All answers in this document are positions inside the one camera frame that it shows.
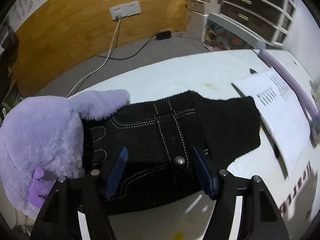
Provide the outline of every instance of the metal screw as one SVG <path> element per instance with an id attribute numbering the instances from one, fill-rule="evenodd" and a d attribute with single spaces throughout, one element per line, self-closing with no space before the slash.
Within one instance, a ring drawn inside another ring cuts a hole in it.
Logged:
<path id="1" fill-rule="evenodd" d="M 100 174 L 100 171 L 99 170 L 92 170 L 91 171 L 91 175 L 92 176 L 98 176 Z"/>
<path id="2" fill-rule="evenodd" d="M 58 182 L 60 182 L 60 183 L 64 182 L 65 180 L 66 180 L 66 177 L 65 177 L 65 176 L 60 176 L 60 177 L 58 178 Z"/>
<path id="3" fill-rule="evenodd" d="M 258 175 L 254 175 L 253 180 L 258 183 L 262 181 L 262 179 Z"/>
<path id="4" fill-rule="evenodd" d="M 227 176 L 228 175 L 228 171 L 223 169 L 223 170 L 220 170 L 219 173 L 222 175 L 222 176 Z"/>
<path id="5" fill-rule="evenodd" d="M 177 156 L 175 157 L 175 159 L 173 160 L 173 164 L 176 168 L 181 169 L 184 164 L 185 164 L 186 160 L 184 159 L 184 157 L 182 156 Z"/>

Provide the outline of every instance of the white cable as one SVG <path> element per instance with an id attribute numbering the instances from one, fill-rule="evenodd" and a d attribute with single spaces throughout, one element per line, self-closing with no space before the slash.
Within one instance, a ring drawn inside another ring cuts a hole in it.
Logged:
<path id="1" fill-rule="evenodd" d="M 107 61 L 109 60 L 109 57 L 111 55 L 111 48 L 112 48 L 112 45 L 113 45 L 113 41 L 115 39 L 115 36 L 116 36 L 116 33 L 117 33 L 117 30 L 118 30 L 118 27 L 120 25 L 120 22 L 121 22 L 121 18 L 118 20 L 118 24 L 117 24 L 117 27 L 115 29 L 115 33 L 113 34 L 113 37 L 112 37 L 112 41 L 111 41 L 111 44 L 110 44 L 110 48 L 109 48 L 109 51 L 108 51 L 108 56 L 106 58 L 106 60 L 104 61 L 104 63 L 98 67 L 96 70 L 90 72 L 89 74 L 85 75 L 82 79 L 79 80 L 79 82 L 70 90 L 70 92 L 67 94 L 66 98 L 71 94 L 71 92 L 77 87 L 77 85 L 79 85 L 79 83 L 84 80 L 87 76 L 90 76 L 92 75 L 93 73 L 96 73 L 99 69 L 101 69 L 106 63 Z"/>

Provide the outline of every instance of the plush toy ear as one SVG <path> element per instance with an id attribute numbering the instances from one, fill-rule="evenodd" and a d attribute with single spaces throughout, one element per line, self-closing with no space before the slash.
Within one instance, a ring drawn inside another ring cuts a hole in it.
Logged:
<path id="1" fill-rule="evenodd" d="M 130 94 L 126 90 L 93 90 L 69 98 L 80 118 L 97 121 L 115 113 L 119 108 L 126 105 L 129 99 Z"/>

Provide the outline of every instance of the gray floor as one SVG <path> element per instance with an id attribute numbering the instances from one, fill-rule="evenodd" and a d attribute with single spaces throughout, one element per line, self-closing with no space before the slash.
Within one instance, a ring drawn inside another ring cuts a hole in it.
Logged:
<path id="1" fill-rule="evenodd" d="M 127 71 L 150 65 L 173 57 L 181 57 L 197 53 L 209 52 L 200 41 L 195 40 L 193 36 L 186 32 L 174 33 L 171 39 L 161 41 L 151 41 L 136 56 L 126 60 L 109 60 L 104 67 L 90 76 L 78 89 L 78 92 L 97 84 L 101 81 L 125 73 Z M 124 58 L 135 54 L 147 41 L 143 39 L 134 41 L 126 45 L 117 47 L 112 57 Z M 97 69 L 104 62 L 104 58 L 93 57 L 79 65 L 71 68 L 62 75 L 58 76 L 36 95 L 53 95 L 65 97 L 73 86 L 86 74 Z"/>

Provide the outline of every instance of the black power adapter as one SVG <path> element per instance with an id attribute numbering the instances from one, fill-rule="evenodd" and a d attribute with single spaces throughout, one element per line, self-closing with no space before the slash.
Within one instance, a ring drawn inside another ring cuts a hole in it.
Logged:
<path id="1" fill-rule="evenodd" d="M 163 32 L 158 32 L 156 34 L 156 39 L 158 41 L 169 39 L 169 38 L 171 38 L 171 31 L 163 31 Z"/>

